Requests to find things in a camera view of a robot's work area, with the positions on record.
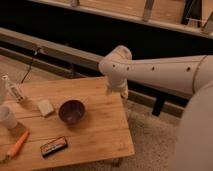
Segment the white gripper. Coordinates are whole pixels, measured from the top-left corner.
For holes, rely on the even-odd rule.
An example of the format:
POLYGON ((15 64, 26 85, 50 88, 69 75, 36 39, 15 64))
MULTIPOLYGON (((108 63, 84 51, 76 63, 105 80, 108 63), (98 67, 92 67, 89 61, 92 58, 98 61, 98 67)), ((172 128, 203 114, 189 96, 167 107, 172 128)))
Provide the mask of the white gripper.
POLYGON ((128 99, 128 85, 126 79, 108 77, 106 85, 107 96, 111 95, 112 92, 119 92, 123 98, 128 99))

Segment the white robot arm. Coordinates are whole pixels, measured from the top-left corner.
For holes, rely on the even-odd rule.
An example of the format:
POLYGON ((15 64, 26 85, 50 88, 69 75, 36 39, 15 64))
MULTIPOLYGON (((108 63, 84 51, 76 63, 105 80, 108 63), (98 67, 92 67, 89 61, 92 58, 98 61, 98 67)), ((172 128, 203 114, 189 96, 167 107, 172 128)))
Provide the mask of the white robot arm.
POLYGON ((134 60, 120 45, 98 68, 108 92, 125 95, 131 80, 188 94, 170 171, 213 171, 213 55, 134 60))

